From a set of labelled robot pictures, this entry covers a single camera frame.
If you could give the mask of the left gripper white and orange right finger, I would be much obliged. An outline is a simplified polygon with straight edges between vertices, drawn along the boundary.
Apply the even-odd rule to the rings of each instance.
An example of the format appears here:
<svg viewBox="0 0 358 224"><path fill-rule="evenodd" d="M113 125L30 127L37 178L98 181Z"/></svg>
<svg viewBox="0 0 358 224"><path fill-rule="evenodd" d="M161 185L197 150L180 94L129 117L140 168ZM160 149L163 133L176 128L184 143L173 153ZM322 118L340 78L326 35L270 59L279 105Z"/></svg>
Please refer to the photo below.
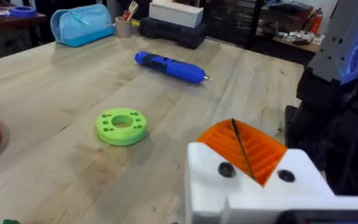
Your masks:
<svg viewBox="0 0 358 224"><path fill-rule="evenodd" d="M275 194L332 197L333 191L311 159L300 149L288 149L248 124L232 120L234 149L240 168L251 180Z"/></svg>

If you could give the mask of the left gripper white and orange left finger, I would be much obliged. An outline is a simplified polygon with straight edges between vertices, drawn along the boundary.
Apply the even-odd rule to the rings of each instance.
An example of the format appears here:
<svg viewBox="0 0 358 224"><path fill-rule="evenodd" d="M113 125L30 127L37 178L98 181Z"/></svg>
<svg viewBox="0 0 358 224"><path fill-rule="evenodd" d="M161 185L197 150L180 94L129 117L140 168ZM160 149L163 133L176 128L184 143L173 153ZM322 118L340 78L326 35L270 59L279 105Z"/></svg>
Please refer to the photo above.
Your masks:
<svg viewBox="0 0 358 224"><path fill-rule="evenodd" d="M269 137L234 119L208 128L187 148L185 215L187 223L219 223L231 195L260 194L258 153Z"/></svg>

